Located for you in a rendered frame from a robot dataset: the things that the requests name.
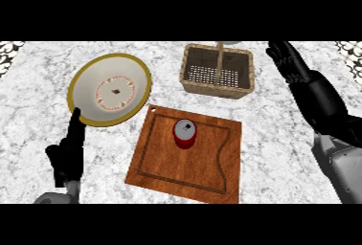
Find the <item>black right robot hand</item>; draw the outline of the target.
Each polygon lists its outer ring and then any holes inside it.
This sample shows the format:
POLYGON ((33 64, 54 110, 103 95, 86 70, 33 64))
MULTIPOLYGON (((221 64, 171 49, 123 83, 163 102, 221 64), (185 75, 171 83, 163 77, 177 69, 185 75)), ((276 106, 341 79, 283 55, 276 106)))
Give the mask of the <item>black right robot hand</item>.
POLYGON ((289 41, 271 41, 267 53, 314 130, 362 147, 362 118, 348 114, 346 103, 327 77, 310 68, 289 41))

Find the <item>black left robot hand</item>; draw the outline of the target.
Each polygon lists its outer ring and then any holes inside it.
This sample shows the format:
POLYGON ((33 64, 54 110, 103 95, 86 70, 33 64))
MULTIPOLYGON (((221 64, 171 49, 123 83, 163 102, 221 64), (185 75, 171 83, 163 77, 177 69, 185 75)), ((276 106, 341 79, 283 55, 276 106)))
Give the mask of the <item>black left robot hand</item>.
POLYGON ((72 181, 83 178, 83 142, 86 125, 80 120, 82 110, 75 109, 69 125, 67 137, 58 145, 49 145, 47 153, 54 168, 54 181, 58 188, 64 188, 72 181))

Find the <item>red can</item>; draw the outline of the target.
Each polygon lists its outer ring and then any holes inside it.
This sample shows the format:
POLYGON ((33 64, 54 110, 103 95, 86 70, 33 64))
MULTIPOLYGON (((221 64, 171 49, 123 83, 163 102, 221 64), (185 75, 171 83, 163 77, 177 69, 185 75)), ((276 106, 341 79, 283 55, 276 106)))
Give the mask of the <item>red can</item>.
POLYGON ((174 127, 175 142, 179 148, 190 149, 196 144, 197 125, 193 120, 178 120, 174 127))

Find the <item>brown wooden cutting board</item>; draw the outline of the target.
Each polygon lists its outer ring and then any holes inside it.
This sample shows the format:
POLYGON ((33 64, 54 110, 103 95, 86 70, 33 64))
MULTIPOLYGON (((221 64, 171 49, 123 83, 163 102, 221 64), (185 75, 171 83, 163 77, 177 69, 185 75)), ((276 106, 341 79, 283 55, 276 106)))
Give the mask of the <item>brown wooden cutting board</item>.
POLYGON ((125 183, 208 203, 240 201, 243 124, 151 106, 125 183), (175 125, 191 121, 196 143, 182 149, 175 125))

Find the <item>white plate with gold rim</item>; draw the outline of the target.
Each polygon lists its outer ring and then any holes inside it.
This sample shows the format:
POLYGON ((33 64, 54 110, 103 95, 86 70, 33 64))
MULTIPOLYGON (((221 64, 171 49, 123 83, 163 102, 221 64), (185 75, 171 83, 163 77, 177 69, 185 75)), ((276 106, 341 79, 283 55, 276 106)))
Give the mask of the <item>white plate with gold rim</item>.
POLYGON ((95 127, 128 121, 147 104, 151 92, 147 64, 129 54, 92 59, 78 71, 69 86, 69 108, 82 110, 82 122, 95 127))

